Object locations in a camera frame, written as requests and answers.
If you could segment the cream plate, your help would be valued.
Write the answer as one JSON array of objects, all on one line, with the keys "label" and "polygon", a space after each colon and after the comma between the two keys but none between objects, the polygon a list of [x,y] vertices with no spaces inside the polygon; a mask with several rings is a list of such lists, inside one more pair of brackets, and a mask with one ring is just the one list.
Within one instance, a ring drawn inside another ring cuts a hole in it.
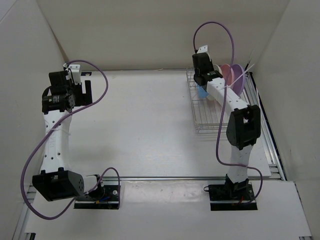
[{"label": "cream plate", "polygon": [[[217,64],[213,64],[213,68],[214,68],[214,72],[215,72],[215,75],[217,75],[218,77],[222,78],[223,77],[223,73],[222,73],[222,69],[219,65]],[[206,97],[209,101],[213,101],[214,100],[214,97],[212,95],[208,95]]]}]

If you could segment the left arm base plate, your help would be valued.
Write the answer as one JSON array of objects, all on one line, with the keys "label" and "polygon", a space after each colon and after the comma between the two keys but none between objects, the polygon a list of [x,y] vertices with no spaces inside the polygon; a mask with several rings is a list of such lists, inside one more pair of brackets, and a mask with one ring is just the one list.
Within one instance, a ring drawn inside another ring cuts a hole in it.
[{"label": "left arm base plate", "polygon": [[118,184],[102,184],[91,193],[79,196],[74,201],[74,209],[80,210],[118,210],[120,208]]}]

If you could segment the purple plate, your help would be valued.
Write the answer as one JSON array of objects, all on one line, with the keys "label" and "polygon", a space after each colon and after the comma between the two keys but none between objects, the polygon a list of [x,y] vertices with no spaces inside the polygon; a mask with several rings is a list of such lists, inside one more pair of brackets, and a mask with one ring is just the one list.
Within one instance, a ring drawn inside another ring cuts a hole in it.
[{"label": "purple plate", "polygon": [[231,68],[234,71],[234,82],[230,87],[238,96],[240,96],[245,88],[246,83],[245,70],[239,64],[233,64]]}]

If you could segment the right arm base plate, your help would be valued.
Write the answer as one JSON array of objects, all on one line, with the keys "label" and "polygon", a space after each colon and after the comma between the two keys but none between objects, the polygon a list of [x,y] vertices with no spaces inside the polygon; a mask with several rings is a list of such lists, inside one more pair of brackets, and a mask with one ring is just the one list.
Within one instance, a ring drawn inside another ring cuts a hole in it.
[{"label": "right arm base plate", "polygon": [[230,195],[225,184],[210,184],[203,188],[209,194],[211,211],[256,211],[253,187],[248,185],[246,190]]}]

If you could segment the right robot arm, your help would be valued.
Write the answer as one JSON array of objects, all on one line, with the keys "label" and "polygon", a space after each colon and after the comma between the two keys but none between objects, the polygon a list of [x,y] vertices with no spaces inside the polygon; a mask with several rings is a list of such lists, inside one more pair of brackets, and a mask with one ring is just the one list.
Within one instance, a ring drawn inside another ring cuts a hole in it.
[{"label": "right robot arm", "polygon": [[249,192],[248,170],[250,154],[261,136],[261,111],[257,105],[242,100],[223,76],[214,69],[207,51],[198,50],[192,55],[194,81],[212,96],[222,107],[221,113],[228,114],[226,137],[231,145],[230,162],[224,162],[219,155],[221,130],[218,130],[215,154],[217,161],[228,166],[224,187],[217,190],[230,200],[244,197]]}]

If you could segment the blue plate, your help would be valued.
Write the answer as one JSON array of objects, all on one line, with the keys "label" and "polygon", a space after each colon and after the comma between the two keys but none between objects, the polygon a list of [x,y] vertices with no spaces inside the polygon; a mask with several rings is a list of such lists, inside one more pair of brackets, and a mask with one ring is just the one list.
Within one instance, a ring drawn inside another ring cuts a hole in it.
[{"label": "blue plate", "polygon": [[200,85],[197,85],[196,86],[196,89],[197,89],[197,93],[198,93],[198,96],[200,99],[205,99],[209,94],[208,92],[206,91],[206,85],[204,86],[200,86]]}]

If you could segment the pink plate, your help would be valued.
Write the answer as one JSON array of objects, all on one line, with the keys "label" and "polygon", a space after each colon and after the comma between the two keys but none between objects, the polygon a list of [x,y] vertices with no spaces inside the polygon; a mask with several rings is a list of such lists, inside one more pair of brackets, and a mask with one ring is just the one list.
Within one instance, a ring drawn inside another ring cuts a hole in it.
[{"label": "pink plate", "polygon": [[235,80],[234,70],[229,64],[223,64],[221,67],[223,78],[227,81],[227,85],[231,86]]}]

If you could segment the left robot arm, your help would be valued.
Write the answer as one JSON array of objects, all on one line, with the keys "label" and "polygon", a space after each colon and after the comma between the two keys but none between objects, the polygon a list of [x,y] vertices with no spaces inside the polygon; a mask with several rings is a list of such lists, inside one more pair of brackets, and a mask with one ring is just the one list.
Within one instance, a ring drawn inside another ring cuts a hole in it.
[{"label": "left robot arm", "polygon": [[32,177],[36,190],[49,202],[82,195],[82,175],[73,172],[69,156],[69,134],[74,107],[92,104],[91,82],[81,81],[81,70],[71,65],[49,73],[50,86],[42,94],[45,132],[44,156],[40,173]]}]

